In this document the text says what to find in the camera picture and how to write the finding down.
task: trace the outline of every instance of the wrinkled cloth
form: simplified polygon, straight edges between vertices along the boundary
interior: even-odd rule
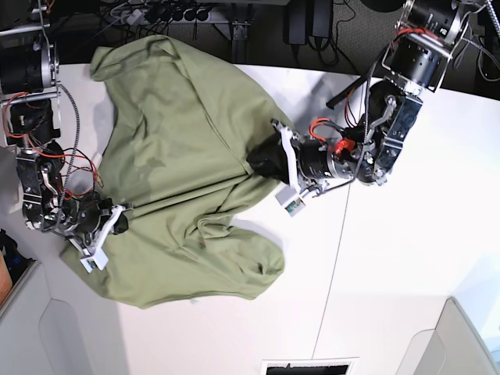
[[[103,271],[87,273],[74,248],[62,259],[102,297],[141,308],[263,293],[283,253],[230,220],[277,186],[246,162],[271,119],[290,124],[273,99],[231,64],[163,36],[99,48],[91,78],[116,107],[102,194],[134,210],[130,229],[106,239]]]

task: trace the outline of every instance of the red wire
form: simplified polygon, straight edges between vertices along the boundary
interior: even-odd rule
[[[24,137],[24,134],[12,134],[9,131],[9,127],[7,126],[7,108],[10,106],[10,103],[12,103],[12,101],[15,98],[18,98],[20,96],[27,95],[27,94],[28,94],[27,92],[20,92],[18,94],[15,94],[14,96],[12,96],[9,99],[9,101],[7,102],[5,107],[3,107],[3,130],[5,131],[5,135],[9,138],[22,138],[22,137]]]
[[[41,151],[39,151],[36,146],[33,144],[29,134],[12,134],[10,133],[9,131],[9,128],[7,127],[7,109],[8,107],[10,106],[10,103],[15,99],[15,98],[18,98],[20,96],[23,96],[23,95],[27,95],[28,93],[27,92],[20,92],[18,94],[15,94],[14,96],[12,96],[9,101],[7,102],[7,104],[5,105],[4,109],[3,109],[3,128],[4,128],[4,131],[5,131],[5,135],[9,138],[22,138],[22,137],[26,137],[27,140],[28,140],[28,143],[30,144],[30,146],[32,147],[32,149],[39,155],[41,156],[44,156],[45,158],[50,158],[50,159],[59,159],[59,158],[67,158],[67,157],[71,157],[72,155],[66,155],[66,154],[62,154],[62,155],[50,155],[50,154],[45,154]],[[87,160],[88,162],[90,162],[91,164],[91,168],[92,168],[92,176],[94,178],[94,182],[100,187],[100,188],[104,188],[104,183],[102,182],[102,178],[98,175],[98,172],[97,172],[97,167],[95,166],[94,162],[92,162],[91,159],[87,159],[86,157],[84,156],[81,156],[81,155],[75,155],[76,158],[79,158],[79,159],[85,159]],[[69,192],[68,194],[70,197],[71,196],[83,196],[83,195],[75,195],[73,194],[71,191]]]
[[[408,28],[405,28],[405,29],[401,29],[400,31],[398,31],[398,34],[396,35],[396,37],[399,37],[399,36],[405,35],[405,34],[425,34],[425,35],[428,35],[431,38],[436,39],[437,41],[439,41],[439,37],[437,37],[436,35],[434,35],[433,33],[431,33],[429,30],[422,29],[422,28],[413,29],[413,28],[409,28],[408,27]]]
[[[351,120],[349,119],[349,113],[348,113],[348,106],[349,106],[349,99],[351,98],[352,93],[354,92],[354,88],[349,92],[347,95],[347,98],[345,99],[345,110],[344,110],[344,117],[345,117],[345,122],[350,126],[354,127],[355,125],[351,123]]]
[[[30,139],[30,137],[27,137],[27,140],[28,140],[28,143],[30,144],[30,146],[32,147],[33,151],[35,151],[37,154],[41,155],[41,156],[44,156],[45,158],[50,158],[50,159],[59,159],[59,158],[68,158],[68,157],[71,157],[71,155],[66,155],[66,154],[61,154],[61,155],[50,155],[50,154],[45,154],[41,151],[39,151],[35,145],[33,144],[32,140]],[[87,158],[85,158],[84,156],[81,156],[81,155],[75,155],[75,158],[79,158],[79,159],[85,159],[87,160]],[[94,162],[92,162],[91,159],[89,159],[88,161],[90,161],[91,165],[92,165],[92,169],[94,170],[93,171],[93,176],[94,176],[94,181],[101,187],[103,188],[104,187],[104,184],[102,183],[102,178],[98,175],[97,173],[97,167],[95,166]]]
[[[321,117],[320,119],[316,119],[314,121],[311,122],[311,125],[309,126],[309,134],[311,134],[311,137],[319,140],[319,141],[322,141],[324,143],[327,143],[327,140],[323,137],[320,137],[318,134],[316,134],[314,132],[314,130],[319,126],[321,125],[321,123],[324,123],[326,121],[330,121],[330,119],[326,118],[326,117]]]

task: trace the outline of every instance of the metal bracket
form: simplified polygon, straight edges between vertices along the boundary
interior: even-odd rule
[[[281,145],[283,146],[285,154],[287,154],[288,180],[290,187],[295,192],[299,193],[301,189],[298,183],[297,155],[291,145],[291,140],[297,139],[297,136],[292,129],[283,125],[278,120],[273,120],[272,124],[274,129],[281,134]]]
[[[57,189],[50,184],[50,176],[48,175],[49,173],[50,169],[48,168],[48,166],[43,166],[41,168],[41,177],[44,181],[45,187],[52,193],[51,206],[53,209],[55,209],[59,206],[59,193],[57,192]]]
[[[91,273],[95,268],[99,270],[104,270],[106,265],[108,264],[108,256],[102,250],[102,246],[104,245],[104,241],[108,237],[109,233],[113,229],[114,225],[120,218],[120,215],[123,211],[125,211],[125,207],[122,205],[115,205],[111,209],[112,215],[104,224],[104,227],[99,232],[97,238],[93,241],[93,243],[87,248],[82,248],[78,241],[71,239],[71,243],[81,252],[84,256],[80,258],[81,264],[85,267],[87,272]]]

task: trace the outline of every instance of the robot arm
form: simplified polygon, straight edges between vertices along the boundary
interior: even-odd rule
[[[58,82],[57,51],[46,34],[47,5],[41,0],[20,0],[18,6],[15,21],[0,18],[0,42],[20,36],[29,42],[0,49],[0,96],[6,144],[16,150],[25,223],[31,230],[52,232],[71,241],[82,253],[81,262],[88,272],[103,270],[108,262],[102,251],[105,237],[128,229],[123,211],[129,207],[114,205],[94,188],[82,195],[67,189],[75,157],[88,161],[86,168],[95,180],[97,170],[86,156],[75,155],[77,141],[67,152],[56,141],[60,130],[54,128],[50,99],[57,98],[60,89],[73,104],[77,138],[80,119],[71,94]]]
[[[436,91],[443,81],[448,64],[469,26],[469,17],[478,13],[486,2],[455,0],[408,0],[396,26],[394,40],[380,53],[370,71],[347,87],[327,106],[335,107],[355,89],[367,82],[366,112],[354,127],[339,127],[329,119],[318,119],[308,135],[285,132],[280,123],[273,123],[281,134],[276,142],[267,142],[248,157],[255,172],[264,177],[276,177],[291,186],[300,186],[292,199],[278,200],[292,213],[306,195],[324,194],[359,180],[364,184],[382,185],[393,170],[404,142],[422,108],[420,96],[424,90]],[[381,65],[385,75],[370,87],[375,68]],[[340,141],[332,142],[315,133],[318,126],[335,130]],[[298,180],[292,180],[295,166],[286,163],[280,153],[290,137],[295,152]],[[348,182],[330,187],[334,178]]]

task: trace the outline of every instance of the white table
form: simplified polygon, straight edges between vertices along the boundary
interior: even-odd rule
[[[300,127],[314,116],[340,116],[325,112],[324,103],[353,80],[241,69]],[[98,163],[113,124],[104,84],[90,81],[87,66],[62,66],[60,78],[80,110],[79,147]],[[352,375],[393,374],[412,337],[435,328],[449,295],[462,294],[466,309],[497,298],[489,291],[478,301],[468,292],[497,280],[492,270],[500,265],[500,103],[445,90],[423,100],[386,186],[353,184],[294,219],[270,195],[235,217],[238,226],[281,243],[286,256],[284,275],[254,302],[200,298],[143,311],[107,301],[60,261],[58,239],[24,230],[19,213],[0,224],[43,262],[51,296],[75,309],[96,374],[203,368],[213,375],[257,375],[264,359],[353,357],[359,360]],[[67,99],[61,105],[60,143],[69,147],[74,115]],[[498,329],[495,319],[488,324]]]

